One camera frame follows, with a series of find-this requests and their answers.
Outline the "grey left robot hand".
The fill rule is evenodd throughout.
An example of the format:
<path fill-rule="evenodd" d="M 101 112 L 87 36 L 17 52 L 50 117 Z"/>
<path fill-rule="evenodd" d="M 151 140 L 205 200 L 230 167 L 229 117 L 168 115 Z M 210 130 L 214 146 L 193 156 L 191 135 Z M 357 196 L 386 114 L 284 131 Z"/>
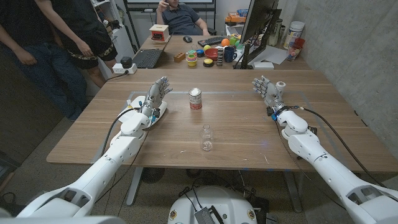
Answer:
<path fill-rule="evenodd" d="M 161 105 L 164 96 L 172 90 L 173 88 L 169 88 L 169 80 L 167 77 L 158 79 L 149 88 L 143 105 L 141 106 L 141 113 L 150 117 L 152 111 Z"/>

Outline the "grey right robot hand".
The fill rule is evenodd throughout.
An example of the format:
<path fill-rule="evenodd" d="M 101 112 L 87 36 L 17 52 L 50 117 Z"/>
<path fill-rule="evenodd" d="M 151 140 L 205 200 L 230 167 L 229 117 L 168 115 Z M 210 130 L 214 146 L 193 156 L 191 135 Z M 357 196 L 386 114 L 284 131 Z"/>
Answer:
<path fill-rule="evenodd" d="M 263 76 L 260 79 L 255 78 L 252 84 L 254 91 L 261 95 L 266 106 L 270 106 L 274 111 L 285 106 L 276 86 L 268 78 Z"/>

